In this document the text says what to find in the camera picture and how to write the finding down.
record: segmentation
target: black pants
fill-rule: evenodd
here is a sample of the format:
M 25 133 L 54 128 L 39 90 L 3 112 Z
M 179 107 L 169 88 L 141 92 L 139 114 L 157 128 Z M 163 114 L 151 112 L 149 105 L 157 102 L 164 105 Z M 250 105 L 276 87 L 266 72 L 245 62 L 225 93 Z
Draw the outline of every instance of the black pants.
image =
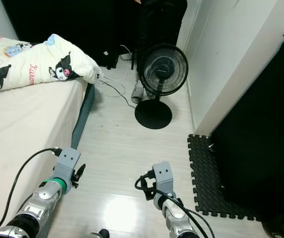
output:
M 137 64 L 144 53 L 160 43 L 176 45 L 186 0 L 142 0 L 138 18 Z

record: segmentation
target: person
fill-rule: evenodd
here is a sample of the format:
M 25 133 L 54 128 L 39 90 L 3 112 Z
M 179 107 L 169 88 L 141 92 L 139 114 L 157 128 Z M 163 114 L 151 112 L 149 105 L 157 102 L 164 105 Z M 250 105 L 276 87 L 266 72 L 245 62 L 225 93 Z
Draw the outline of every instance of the person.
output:
M 187 8 L 187 0 L 134 0 L 140 4 L 137 27 L 137 71 L 144 53 L 157 44 L 176 45 L 182 19 Z M 154 96 L 146 91 L 149 98 Z M 139 103 L 144 88 L 139 80 L 134 87 L 131 100 Z

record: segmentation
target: black foam mat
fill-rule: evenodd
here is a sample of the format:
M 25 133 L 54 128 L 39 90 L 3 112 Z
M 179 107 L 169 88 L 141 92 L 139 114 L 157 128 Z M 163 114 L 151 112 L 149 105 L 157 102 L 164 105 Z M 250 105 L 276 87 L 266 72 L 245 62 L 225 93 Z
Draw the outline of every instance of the black foam mat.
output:
M 209 137 L 189 135 L 188 147 L 193 178 L 196 211 L 203 215 L 259 220 L 258 213 L 248 207 L 227 202 L 222 194 L 222 184 L 213 153 L 209 150 Z

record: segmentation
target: fan base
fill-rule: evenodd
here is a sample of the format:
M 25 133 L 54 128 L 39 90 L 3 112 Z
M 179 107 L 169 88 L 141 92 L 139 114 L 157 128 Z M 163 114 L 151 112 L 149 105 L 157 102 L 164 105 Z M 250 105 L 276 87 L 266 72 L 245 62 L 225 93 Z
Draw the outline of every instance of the fan base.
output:
M 172 111 L 161 101 L 145 100 L 137 105 L 135 116 L 141 125 L 150 129 L 161 129 L 171 122 Z

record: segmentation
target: green ring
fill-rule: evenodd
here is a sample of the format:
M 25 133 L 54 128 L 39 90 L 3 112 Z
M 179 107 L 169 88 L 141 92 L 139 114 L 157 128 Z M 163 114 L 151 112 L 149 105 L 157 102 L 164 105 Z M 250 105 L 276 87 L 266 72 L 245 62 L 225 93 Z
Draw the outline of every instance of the green ring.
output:
M 65 182 L 62 179 L 60 179 L 60 178 L 49 178 L 49 179 L 44 180 L 44 182 L 50 182 L 50 181 L 57 182 L 60 186 L 62 186 L 63 193 L 66 192 L 67 185 L 65 184 Z

